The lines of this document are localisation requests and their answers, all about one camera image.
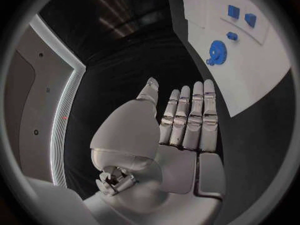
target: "blue block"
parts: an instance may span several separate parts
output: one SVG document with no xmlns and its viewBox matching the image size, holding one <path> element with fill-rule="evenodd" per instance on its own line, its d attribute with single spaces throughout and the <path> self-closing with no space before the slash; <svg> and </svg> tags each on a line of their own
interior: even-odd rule
<svg viewBox="0 0 300 225">
<path fill-rule="evenodd" d="M 245 21 L 249 24 L 250 27 L 254 28 L 256 23 L 256 16 L 252 13 L 245 14 Z"/>
<path fill-rule="evenodd" d="M 235 19 L 239 19 L 240 9 L 236 6 L 228 5 L 228 16 Z"/>
<path fill-rule="evenodd" d="M 228 32 L 226 34 L 226 36 L 230 40 L 234 40 L 234 41 L 238 40 L 238 35 L 236 33 L 232 32 L 232 31 Z"/>
</svg>

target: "robot finger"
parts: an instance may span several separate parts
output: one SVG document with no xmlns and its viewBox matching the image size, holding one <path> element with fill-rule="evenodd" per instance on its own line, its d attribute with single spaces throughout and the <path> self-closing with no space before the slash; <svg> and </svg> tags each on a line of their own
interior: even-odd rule
<svg viewBox="0 0 300 225">
<path fill-rule="evenodd" d="M 170 145 L 176 147 L 181 145 L 185 134 L 190 106 L 190 92 L 191 90 L 188 86 L 183 86 L 180 92 L 180 98 L 174 117 L 172 133 L 169 141 Z"/>
<path fill-rule="evenodd" d="M 210 79 L 206 80 L 203 88 L 204 111 L 202 116 L 200 149 L 204 152 L 214 152 L 217 146 L 218 115 L 213 81 Z"/>
<path fill-rule="evenodd" d="M 202 126 L 203 83 L 197 81 L 193 86 L 191 111 L 187 119 L 183 148 L 196 151 Z"/>
<path fill-rule="evenodd" d="M 177 110 L 178 100 L 180 97 L 180 92 L 177 89 L 174 89 L 170 95 L 169 101 L 167 103 L 166 109 L 164 111 L 161 123 L 159 126 L 160 129 L 160 139 L 159 144 L 168 144 L 173 128 L 173 120 Z"/>
<path fill-rule="evenodd" d="M 148 100 L 156 107 L 159 98 L 159 83 L 153 77 L 150 77 L 147 84 L 140 91 L 137 100 Z"/>
</svg>

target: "robotic hand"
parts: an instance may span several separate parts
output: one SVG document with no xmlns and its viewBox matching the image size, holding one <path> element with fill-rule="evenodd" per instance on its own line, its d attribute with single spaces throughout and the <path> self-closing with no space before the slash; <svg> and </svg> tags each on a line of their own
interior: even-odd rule
<svg viewBox="0 0 300 225">
<path fill-rule="evenodd" d="M 173 90 L 160 125 L 158 88 L 150 78 L 137 98 L 117 108 L 95 133 L 90 147 L 100 171 L 100 197 L 138 224 L 207 223 L 225 195 L 223 164 L 214 153 L 214 84 L 196 82 L 191 106 L 188 86 Z"/>
</svg>

